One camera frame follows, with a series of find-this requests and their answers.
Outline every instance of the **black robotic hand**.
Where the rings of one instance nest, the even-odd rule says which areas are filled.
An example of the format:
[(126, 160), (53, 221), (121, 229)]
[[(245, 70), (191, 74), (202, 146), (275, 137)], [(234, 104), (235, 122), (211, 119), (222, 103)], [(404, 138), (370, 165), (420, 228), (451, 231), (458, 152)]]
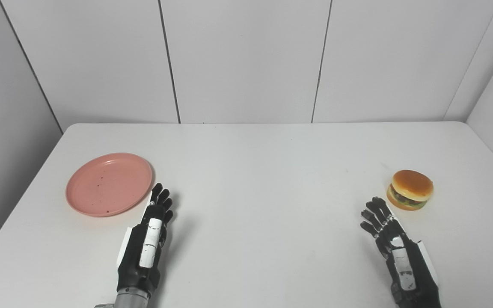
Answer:
[(131, 235), (117, 269), (117, 291), (138, 289), (151, 297), (159, 284), (157, 269), (161, 249), (166, 240), (166, 225), (172, 218), (172, 199), (168, 189), (158, 183), (152, 189), (151, 200), (142, 221), (131, 230)]
[(366, 203), (360, 226), (376, 240), (393, 283), (391, 293), (400, 308), (440, 308), (433, 266), (422, 242), (413, 242), (379, 197)]

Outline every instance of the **pink plate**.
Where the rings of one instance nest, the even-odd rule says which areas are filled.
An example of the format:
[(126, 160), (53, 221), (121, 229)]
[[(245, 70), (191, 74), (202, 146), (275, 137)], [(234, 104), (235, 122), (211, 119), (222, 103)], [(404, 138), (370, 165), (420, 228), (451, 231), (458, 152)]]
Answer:
[(140, 156), (113, 153), (84, 164), (70, 178), (66, 199), (78, 212), (111, 216), (135, 206), (151, 188), (149, 163)]

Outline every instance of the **hamburger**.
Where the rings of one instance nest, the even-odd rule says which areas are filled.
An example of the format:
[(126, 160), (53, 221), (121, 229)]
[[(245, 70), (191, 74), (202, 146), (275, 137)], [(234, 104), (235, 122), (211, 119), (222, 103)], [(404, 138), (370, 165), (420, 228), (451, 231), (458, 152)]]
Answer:
[(401, 170), (393, 175), (387, 189), (387, 198), (398, 208), (421, 209), (433, 194), (433, 182), (413, 170)]

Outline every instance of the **table surface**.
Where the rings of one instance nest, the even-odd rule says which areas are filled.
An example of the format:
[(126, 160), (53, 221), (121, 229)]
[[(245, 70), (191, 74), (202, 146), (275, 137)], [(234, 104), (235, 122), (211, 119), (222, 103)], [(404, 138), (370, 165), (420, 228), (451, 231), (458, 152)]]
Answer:
[(0, 308), (113, 302), (143, 206), (93, 218), (64, 197), (111, 152), (147, 159), (175, 201), (157, 308), (394, 307), (359, 223), (400, 169), (434, 181), (426, 207), (395, 214), (426, 244), (443, 306), (493, 307), (493, 153), (467, 125), (436, 122), (73, 125), (0, 231)]

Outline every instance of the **top bun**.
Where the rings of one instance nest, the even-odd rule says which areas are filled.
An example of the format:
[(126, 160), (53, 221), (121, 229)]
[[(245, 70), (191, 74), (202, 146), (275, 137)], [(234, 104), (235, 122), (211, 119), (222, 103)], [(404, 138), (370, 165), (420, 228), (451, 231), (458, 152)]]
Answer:
[(414, 201), (427, 201), (433, 194), (433, 182), (413, 170), (397, 171), (391, 183), (395, 191)]

